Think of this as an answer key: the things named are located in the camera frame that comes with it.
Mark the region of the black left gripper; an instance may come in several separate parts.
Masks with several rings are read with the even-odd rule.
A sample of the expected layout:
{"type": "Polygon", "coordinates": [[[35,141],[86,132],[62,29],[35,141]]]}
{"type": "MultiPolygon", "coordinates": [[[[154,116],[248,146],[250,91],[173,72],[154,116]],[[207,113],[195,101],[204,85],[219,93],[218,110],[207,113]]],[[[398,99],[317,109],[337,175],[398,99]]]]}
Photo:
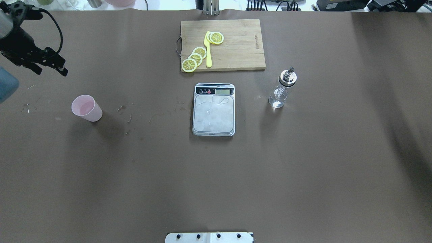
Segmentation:
{"type": "Polygon", "coordinates": [[[1,55],[17,66],[30,69],[40,75],[42,68],[39,65],[55,69],[63,77],[68,74],[65,68],[66,60],[60,55],[63,47],[63,32],[53,15],[46,9],[25,4],[23,1],[6,3],[1,1],[1,55]],[[48,15],[58,29],[60,36],[57,51],[50,47],[40,49],[34,43],[33,37],[22,27],[24,20],[41,20],[43,14],[48,15]]]}

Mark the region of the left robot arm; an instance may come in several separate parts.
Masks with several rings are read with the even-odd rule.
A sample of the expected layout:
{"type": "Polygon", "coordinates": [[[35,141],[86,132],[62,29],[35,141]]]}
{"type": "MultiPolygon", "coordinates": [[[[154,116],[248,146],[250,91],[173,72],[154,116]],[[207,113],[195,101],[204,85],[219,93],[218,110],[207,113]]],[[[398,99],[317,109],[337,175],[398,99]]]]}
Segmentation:
{"type": "Polygon", "coordinates": [[[2,0],[0,47],[1,55],[12,64],[28,68],[37,75],[42,73],[41,66],[50,67],[64,77],[68,75],[69,71],[65,68],[66,60],[60,55],[63,32],[53,15],[46,9],[25,4],[23,1],[8,4],[2,0]],[[60,43],[57,51],[50,47],[37,47],[33,37],[21,27],[25,20],[41,20],[44,14],[51,18],[59,32],[60,43]]]}

